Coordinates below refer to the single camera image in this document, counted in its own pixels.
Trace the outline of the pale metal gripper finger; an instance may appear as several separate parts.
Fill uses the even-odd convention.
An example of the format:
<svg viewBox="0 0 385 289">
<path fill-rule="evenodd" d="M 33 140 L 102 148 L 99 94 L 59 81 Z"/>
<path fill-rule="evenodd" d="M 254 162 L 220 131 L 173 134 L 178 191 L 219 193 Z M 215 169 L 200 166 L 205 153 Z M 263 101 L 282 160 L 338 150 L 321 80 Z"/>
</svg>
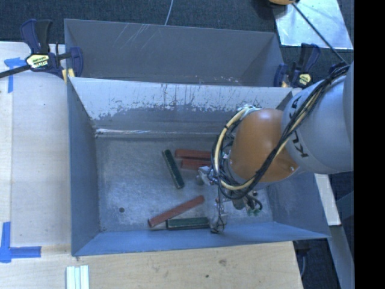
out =
<svg viewBox="0 0 385 289">
<path fill-rule="evenodd" d="M 223 215 L 222 201 L 219 197 L 215 198 L 214 210 L 211 216 L 211 232 L 222 233 L 226 227 L 226 218 Z"/>
<path fill-rule="evenodd" d="M 198 168 L 196 181 L 198 185 L 215 185 L 217 179 L 211 166 L 201 166 Z"/>
</svg>

